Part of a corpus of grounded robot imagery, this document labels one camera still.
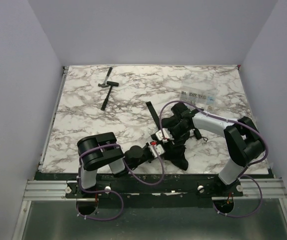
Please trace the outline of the black folding umbrella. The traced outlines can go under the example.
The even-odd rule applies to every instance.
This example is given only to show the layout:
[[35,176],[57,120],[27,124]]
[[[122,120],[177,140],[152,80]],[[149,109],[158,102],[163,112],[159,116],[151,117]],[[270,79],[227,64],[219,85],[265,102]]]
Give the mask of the black folding umbrella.
[[[197,113],[196,110],[190,110],[184,103],[179,102],[179,103],[176,103],[171,108],[171,111],[173,113],[171,117],[159,119],[157,112],[155,111],[150,101],[146,103],[146,106],[157,128],[158,129],[165,128],[165,129],[168,129],[169,132],[170,132],[170,126],[171,126],[171,120],[170,120],[171,117],[182,119],[183,117],[188,117],[188,116],[193,117],[194,114]],[[202,139],[204,141],[208,141],[208,138],[205,136],[202,136],[200,131],[197,128],[193,127],[193,129],[191,129],[190,131],[193,131],[193,136],[197,140]],[[173,136],[172,137],[173,139],[168,142],[158,141],[155,134],[151,135],[151,138],[153,140],[157,141],[157,143],[163,146],[165,150],[165,153],[163,154],[164,159],[167,161],[170,161],[173,165],[175,165],[176,167],[184,171],[186,171],[189,166],[189,163],[185,158],[185,150],[186,150],[185,144],[186,144],[186,141],[191,137],[190,131],[182,136]]]

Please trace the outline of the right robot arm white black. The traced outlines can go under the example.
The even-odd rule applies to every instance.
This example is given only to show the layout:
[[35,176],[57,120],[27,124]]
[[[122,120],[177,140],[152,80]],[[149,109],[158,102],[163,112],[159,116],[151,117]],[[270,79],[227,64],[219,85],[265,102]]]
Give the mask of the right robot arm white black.
[[266,150],[264,141],[249,117],[224,119],[202,109],[191,110],[183,102],[176,103],[171,111],[179,120],[168,128],[174,139],[192,129],[205,130],[225,138],[229,159],[214,180],[213,188],[218,192],[233,184],[251,161]]

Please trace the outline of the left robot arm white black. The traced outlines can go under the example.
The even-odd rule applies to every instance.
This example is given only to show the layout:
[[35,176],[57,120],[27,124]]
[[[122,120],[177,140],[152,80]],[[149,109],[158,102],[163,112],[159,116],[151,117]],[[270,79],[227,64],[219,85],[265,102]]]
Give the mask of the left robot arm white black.
[[78,155],[81,157],[81,167],[78,176],[81,187],[89,190],[96,185],[98,169],[108,165],[113,176],[120,178],[136,169],[139,165],[154,159],[152,151],[147,145],[140,147],[133,145],[123,152],[117,146],[117,139],[113,132],[87,136],[77,142]]

